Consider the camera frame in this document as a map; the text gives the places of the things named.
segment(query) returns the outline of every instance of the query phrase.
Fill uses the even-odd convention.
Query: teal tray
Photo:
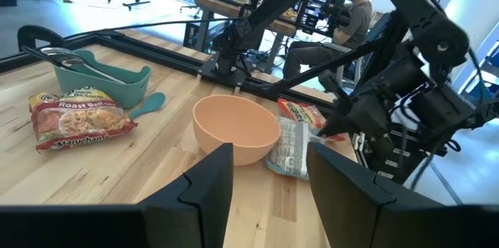
[[[91,51],[78,50],[75,53],[87,60],[96,69],[119,80],[123,80],[127,84],[107,80],[84,65],[71,66],[71,68],[78,72],[54,66],[55,75],[63,93],[80,89],[81,87],[92,86],[106,93],[121,108],[125,109],[133,108],[143,100],[152,71],[150,67],[144,66],[140,72],[135,73],[126,69],[101,64],[97,62],[94,53]]]

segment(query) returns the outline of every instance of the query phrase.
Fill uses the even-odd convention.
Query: wooden desk
[[[199,60],[209,58],[144,34],[132,36]],[[54,70],[41,62],[0,75],[0,204],[134,204],[203,158],[193,135],[193,106],[202,97],[232,90],[100,45],[87,49],[113,66],[151,66],[147,93],[165,93],[168,104],[138,118],[138,128],[125,136],[38,154],[27,100],[41,91],[60,93]],[[241,95],[276,112],[273,101]],[[333,148],[355,160],[348,140]],[[263,161],[235,168],[225,247],[315,248],[326,242],[309,183],[276,175]]]
[[[211,13],[217,13],[222,16],[236,18],[239,14],[239,6],[229,4],[227,2],[222,2],[220,0],[194,0],[197,6],[203,10],[203,18],[209,19]],[[206,32],[207,23],[202,25],[198,33],[198,42],[196,44],[196,50],[201,51],[203,48]],[[269,25],[269,29],[276,33],[274,43],[269,52],[269,57],[267,60],[267,65],[265,66],[265,72],[271,73],[272,66],[274,65],[275,56],[279,52],[284,36],[291,37],[296,33],[296,28],[290,23],[285,23],[279,20],[275,20]]]

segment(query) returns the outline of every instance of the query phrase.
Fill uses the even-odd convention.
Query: man
[[[350,24],[347,27],[334,29],[333,42],[347,48],[356,48],[361,45],[369,30],[372,7],[369,0],[349,0]],[[295,41],[289,46],[288,56],[283,69],[283,77],[289,78],[300,73],[300,65],[318,65],[344,54],[331,48],[324,47],[320,42]],[[319,76],[320,83],[328,90],[325,80],[331,77],[331,72]]]

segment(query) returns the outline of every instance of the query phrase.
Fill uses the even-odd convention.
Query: ramen package
[[[93,87],[62,96],[30,97],[38,150],[60,150],[96,143],[130,132],[137,124],[108,95]]]
[[[322,116],[319,110],[312,105],[295,103],[282,98],[278,99],[279,115],[297,122],[304,122],[309,125],[310,132],[317,134],[326,124],[326,118]],[[330,136],[328,140],[345,140],[342,136]]]

